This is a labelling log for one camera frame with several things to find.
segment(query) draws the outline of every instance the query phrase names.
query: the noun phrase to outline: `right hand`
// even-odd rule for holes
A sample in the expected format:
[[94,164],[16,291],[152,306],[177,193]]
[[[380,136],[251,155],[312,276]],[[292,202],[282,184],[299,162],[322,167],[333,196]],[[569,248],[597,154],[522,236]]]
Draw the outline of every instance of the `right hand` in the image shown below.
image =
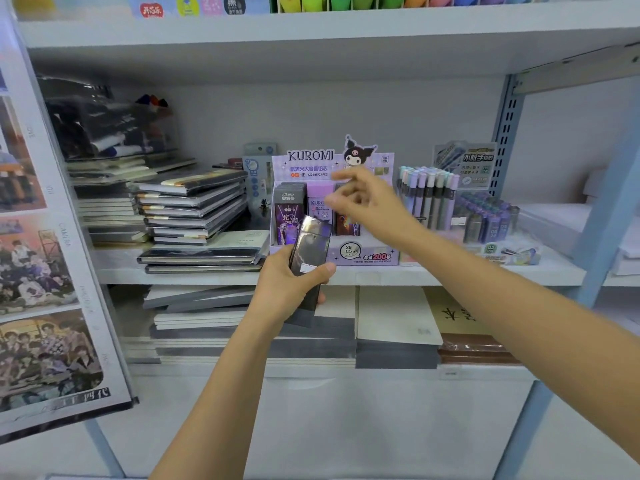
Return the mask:
[[424,229],[404,208],[393,188],[363,166],[334,171],[331,178],[351,180],[327,195],[325,204],[364,225],[379,241],[404,250],[407,237]]

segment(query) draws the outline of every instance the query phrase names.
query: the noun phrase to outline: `white shelf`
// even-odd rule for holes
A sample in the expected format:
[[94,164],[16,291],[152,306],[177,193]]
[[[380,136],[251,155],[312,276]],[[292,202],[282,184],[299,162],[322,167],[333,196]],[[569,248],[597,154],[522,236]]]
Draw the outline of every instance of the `white shelf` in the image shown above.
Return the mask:
[[[136,248],[96,250],[93,266],[105,285],[254,285],[258,273],[147,274],[136,263]],[[545,248],[538,266],[505,269],[545,286],[580,286],[585,271],[554,250]],[[437,286],[440,283],[420,266],[339,266],[332,285]]]
[[[130,364],[133,376],[208,377],[212,365]],[[354,369],[324,365],[267,365],[266,379],[334,379],[371,377],[374,379],[427,379],[468,381],[533,381],[534,375],[523,365],[443,364],[435,370]]]
[[640,0],[21,22],[48,71],[206,84],[497,75],[640,40]]

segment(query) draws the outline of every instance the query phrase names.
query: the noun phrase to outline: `sticker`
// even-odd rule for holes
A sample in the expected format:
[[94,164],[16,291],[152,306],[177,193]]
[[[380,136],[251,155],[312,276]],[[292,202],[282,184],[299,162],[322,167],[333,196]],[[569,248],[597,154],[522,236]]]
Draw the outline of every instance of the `sticker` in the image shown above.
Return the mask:
[[200,8],[203,15],[224,15],[225,13],[222,0],[200,0]]
[[361,247],[357,242],[347,242],[340,248],[340,256],[345,259],[356,259],[360,257]]
[[313,271],[317,266],[314,266],[312,264],[306,264],[306,263],[302,263],[300,265],[300,273],[309,273],[310,271]]
[[246,11],[245,0],[224,0],[223,3],[228,15],[244,15]]
[[197,0],[176,0],[175,4],[178,8],[180,16],[199,16],[200,5]]
[[143,18],[164,18],[164,8],[160,3],[140,3],[140,15]]

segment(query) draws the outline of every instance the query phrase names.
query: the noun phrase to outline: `sketchbook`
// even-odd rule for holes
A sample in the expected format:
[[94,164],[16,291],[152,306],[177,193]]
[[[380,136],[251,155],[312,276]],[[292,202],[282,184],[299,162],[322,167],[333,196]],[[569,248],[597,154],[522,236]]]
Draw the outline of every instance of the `sketchbook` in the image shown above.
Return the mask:
[[246,176],[244,170],[231,168],[216,168],[196,175],[188,169],[181,169],[142,182],[138,188],[140,192],[190,196],[203,189],[239,182]]
[[146,216],[169,216],[169,217],[194,217],[203,218],[213,210],[221,207],[227,202],[242,196],[244,190],[235,187],[225,192],[221,192],[217,197],[210,199],[199,207],[169,207],[166,205],[142,205],[140,209]]
[[227,214],[237,213],[238,210],[246,207],[246,195],[235,193],[227,198],[219,201],[218,204],[208,214],[201,218],[190,217],[169,217],[169,216],[149,216],[145,217],[145,222],[148,226],[162,226],[162,227],[187,227],[198,229],[212,229],[220,223]]
[[144,205],[166,205],[169,207],[203,207],[210,201],[217,200],[222,193],[229,190],[240,189],[240,183],[222,185],[213,189],[204,190],[190,197],[183,195],[169,195],[158,192],[137,193],[136,199]]

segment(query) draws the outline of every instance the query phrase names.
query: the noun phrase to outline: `black notebook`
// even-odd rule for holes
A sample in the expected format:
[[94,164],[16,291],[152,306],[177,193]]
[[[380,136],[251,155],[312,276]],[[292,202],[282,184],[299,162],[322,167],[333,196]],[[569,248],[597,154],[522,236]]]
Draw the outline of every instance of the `black notebook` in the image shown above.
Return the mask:
[[247,172],[232,168],[216,168],[194,175],[181,169],[158,175],[139,184],[140,192],[160,192],[171,195],[192,195],[203,189],[231,184],[246,178]]

